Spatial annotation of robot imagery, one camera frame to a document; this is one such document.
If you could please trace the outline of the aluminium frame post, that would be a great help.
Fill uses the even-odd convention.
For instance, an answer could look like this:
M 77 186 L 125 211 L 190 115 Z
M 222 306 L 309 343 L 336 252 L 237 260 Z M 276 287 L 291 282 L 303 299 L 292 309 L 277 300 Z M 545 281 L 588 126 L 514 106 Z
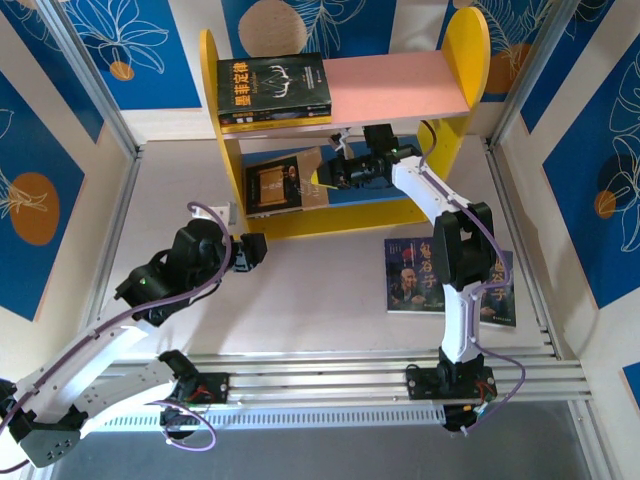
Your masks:
M 502 116 L 488 142 L 489 151 L 497 149 L 519 116 L 579 3 L 580 0 L 553 0 L 549 15 L 506 97 Z
M 112 128 L 116 140 L 136 162 L 141 144 L 127 125 L 93 58 L 58 0 L 34 0 L 38 12 L 60 47 L 65 59 L 100 114 Z

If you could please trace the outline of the yellow bookshelf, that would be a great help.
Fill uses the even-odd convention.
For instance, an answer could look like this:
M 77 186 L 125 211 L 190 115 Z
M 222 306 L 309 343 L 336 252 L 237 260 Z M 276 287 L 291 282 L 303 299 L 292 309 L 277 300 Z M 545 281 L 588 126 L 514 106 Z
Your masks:
M 224 137 L 221 132 L 223 127 L 218 120 L 217 106 L 219 55 L 211 31 L 204 29 L 200 32 L 199 50 L 209 116 L 231 183 L 240 225 L 251 232 L 263 233 L 268 239 L 275 240 L 396 227 L 426 221 L 426 216 L 408 198 L 248 218 L 244 207 L 243 156 L 240 150 L 240 139 L 253 137 L 275 139 L 278 135 L 291 137 L 296 133 L 282 132 L 275 136 L 241 138 Z M 457 62 L 466 68 L 472 85 L 483 88 L 483 95 L 490 68 L 491 42 L 487 22 L 480 10 L 475 7 L 464 7 L 458 10 L 451 17 L 442 46 L 438 50 L 453 54 Z M 429 165 L 441 178 L 447 178 L 451 171 L 481 97 L 478 98 L 471 112 L 465 116 L 418 120 L 426 121 L 436 132 L 435 150 L 429 156 Z

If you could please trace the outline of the brown gold cover book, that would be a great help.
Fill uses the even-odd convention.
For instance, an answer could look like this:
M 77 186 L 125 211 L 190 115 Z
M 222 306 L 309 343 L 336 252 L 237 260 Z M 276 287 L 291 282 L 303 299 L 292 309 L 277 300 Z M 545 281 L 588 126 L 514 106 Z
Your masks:
M 322 164 L 319 147 L 259 155 L 243 169 L 245 212 L 248 218 L 266 217 L 329 206 L 328 189 L 312 182 Z

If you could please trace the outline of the blue portrait cover book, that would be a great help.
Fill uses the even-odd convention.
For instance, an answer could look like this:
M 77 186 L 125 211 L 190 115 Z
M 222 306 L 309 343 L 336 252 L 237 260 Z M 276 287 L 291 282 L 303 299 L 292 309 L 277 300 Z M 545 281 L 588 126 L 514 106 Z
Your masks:
M 385 239 L 384 254 L 389 313 L 444 312 L 445 297 L 434 269 L 432 237 Z
M 505 250 L 504 258 L 507 266 L 504 266 L 499 257 L 490 270 L 489 283 L 502 284 L 507 273 L 511 280 L 515 281 L 513 273 L 513 252 Z M 514 283 L 507 286 L 487 288 L 482 297 L 480 308 L 480 322 L 485 325 L 497 327 L 516 327 L 516 305 Z

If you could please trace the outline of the pink shelf board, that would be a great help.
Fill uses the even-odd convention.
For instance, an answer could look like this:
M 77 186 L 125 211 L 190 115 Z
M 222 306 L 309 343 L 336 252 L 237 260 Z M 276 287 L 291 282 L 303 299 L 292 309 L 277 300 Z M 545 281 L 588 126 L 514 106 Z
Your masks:
M 460 117 L 471 112 L 483 90 L 472 85 L 466 68 L 444 50 L 328 59 L 324 68 L 332 100 L 329 123 L 286 120 L 274 128 L 264 123 L 252 130 L 223 127 L 222 135 L 275 136 Z

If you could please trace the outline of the black wolf eyes book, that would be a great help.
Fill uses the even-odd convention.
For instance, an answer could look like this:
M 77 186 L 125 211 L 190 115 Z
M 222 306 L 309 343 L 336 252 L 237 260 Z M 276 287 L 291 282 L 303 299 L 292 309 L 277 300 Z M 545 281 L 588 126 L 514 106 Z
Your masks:
M 330 105 L 309 105 L 304 107 L 300 106 L 268 110 L 243 111 L 235 113 L 219 113 L 218 119 L 222 125 L 236 125 L 330 116 L 331 110 L 332 107 Z

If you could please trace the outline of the black antler cover book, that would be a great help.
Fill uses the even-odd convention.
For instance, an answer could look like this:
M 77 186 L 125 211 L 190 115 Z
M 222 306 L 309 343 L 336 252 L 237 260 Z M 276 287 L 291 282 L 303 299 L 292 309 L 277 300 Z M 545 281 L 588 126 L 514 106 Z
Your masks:
M 318 53 L 217 62 L 218 114 L 309 105 L 332 107 Z

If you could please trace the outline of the blue shelf board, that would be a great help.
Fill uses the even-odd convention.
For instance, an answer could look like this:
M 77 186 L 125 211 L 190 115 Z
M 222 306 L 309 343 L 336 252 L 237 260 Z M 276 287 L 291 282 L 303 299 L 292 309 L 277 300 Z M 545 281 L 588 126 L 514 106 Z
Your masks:
M 322 163 L 330 161 L 334 159 L 337 154 L 333 150 L 333 148 L 329 145 L 324 146 L 314 146 L 319 147 L 322 153 Z M 297 151 L 297 150 L 306 150 L 305 149 L 285 149 L 285 150 L 276 150 L 276 151 L 268 151 L 275 152 L 277 156 L 286 154 L 289 151 Z M 260 162 L 259 155 L 264 155 L 266 152 L 258 152 L 246 154 L 243 156 L 243 169 L 246 164 L 250 162 Z M 326 208 L 332 207 L 342 207 L 342 206 L 350 206 L 357 204 L 365 204 L 371 202 L 378 201 L 387 201 L 387 200 L 395 200 L 401 199 L 405 196 L 405 194 L 399 189 L 389 186 L 387 182 L 382 179 L 376 179 L 372 181 L 370 184 L 366 185 L 364 188 L 353 188 L 349 190 L 339 190 L 339 189 L 328 189 L 329 195 L 329 206 Z

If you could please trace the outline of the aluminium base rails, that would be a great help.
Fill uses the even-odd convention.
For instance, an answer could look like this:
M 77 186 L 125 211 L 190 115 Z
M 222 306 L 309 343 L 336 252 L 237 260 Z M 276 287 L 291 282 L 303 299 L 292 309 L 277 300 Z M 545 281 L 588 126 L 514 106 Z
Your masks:
M 558 360 L 548 349 L 506 352 L 525 367 L 488 358 L 498 394 L 504 396 L 520 378 L 515 401 L 589 400 L 586 374 L 577 360 Z M 434 367 L 435 351 L 362 354 L 193 355 L 203 373 L 230 375 L 229 402 L 239 405 L 349 405 L 407 403 L 408 365 Z

